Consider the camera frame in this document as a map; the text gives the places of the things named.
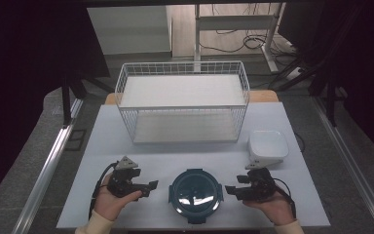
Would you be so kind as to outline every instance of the aluminum rail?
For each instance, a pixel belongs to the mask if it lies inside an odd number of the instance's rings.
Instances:
[[[363,198],[367,208],[374,218],[374,190],[370,186],[366,177],[360,170],[359,166],[355,161],[355,156],[352,154],[348,145],[344,142],[343,138],[339,134],[337,127],[333,127],[330,121],[327,119],[325,114],[325,107],[320,99],[320,97],[313,97],[314,105],[317,109],[318,115],[320,116],[321,121],[323,122],[324,127],[329,133],[333,143],[335,144],[339,154],[344,161],[348,172],[351,174],[351,177],[359,191],[361,197]]]
[[[68,137],[70,136],[71,131],[74,127],[76,117],[82,106],[82,103],[83,102],[80,99],[75,99],[74,103],[72,104],[72,121],[70,125],[59,131],[53,148],[48,155],[47,161],[45,162],[44,167],[39,174],[31,193],[29,194],[28,200],[26,201],[25,206],[20,213],[17,224],[12,231],[13,234],[27,233],[29,231],[32,221],[36,213],[38,212],[39,206],[50,184],[51,178],[53,177],[53,174],[56,170],[56,166],[59,162],[59,158],[62,154],[63,148],[68,141]]]

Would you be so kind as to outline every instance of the wire basket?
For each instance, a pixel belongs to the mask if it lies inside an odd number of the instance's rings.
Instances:
[[[134,143],[235,142],[248,91],[241,61],[125,63],[115,99]]]

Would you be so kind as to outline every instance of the wooden edge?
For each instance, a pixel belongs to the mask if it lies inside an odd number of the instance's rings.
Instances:
[[[250,91],[249,93],[249,102],[279,102],[278,95],[274,91]],[[105,100],[105,104],[115,104],[115,95],[109,94]]]

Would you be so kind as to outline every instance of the white table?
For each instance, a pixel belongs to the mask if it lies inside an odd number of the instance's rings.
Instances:
[[[224,185],[245,186],[237,175],[246,175],[250,131],[278,130],[286,137],[289,155],[270,167],[272,177],[284,180],[296,203],[302,226],[328,226],[324,212],[281,102],[251,103],[237,143],[134,145],[115,105],[102,105],[86,152],[59,218],[57,228],[75,228],[87,223],[96,181],[111,163],[128,155],[141,169],[135,183],[158,180],[149,198],[132,202],[120,213],[114,228],[128,230],[258,229],[273,224],[260,212],[228,195]],[[189,224],[168,202],[168,187],[187,169],[201,168],[223,185],[224,202],[204,224]]]

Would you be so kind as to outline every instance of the hand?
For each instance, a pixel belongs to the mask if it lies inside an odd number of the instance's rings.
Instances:
[[[114,221],[120,214],[121,209],[128,204],[139,198],[142,193],[141,191],[135,191],[123,198],[118,198],[108,191],[106,185],[111,177],[111,174],[107,175],[99,188],[98,195],[96,197],[96,202],[94,210],[101,216],[105,217],[110,221]]]
[[[275,192],[267,202],[243,201],[243,204],[259,209],[276,226],[286,225],[295,220],[290,205],[279,192]]]

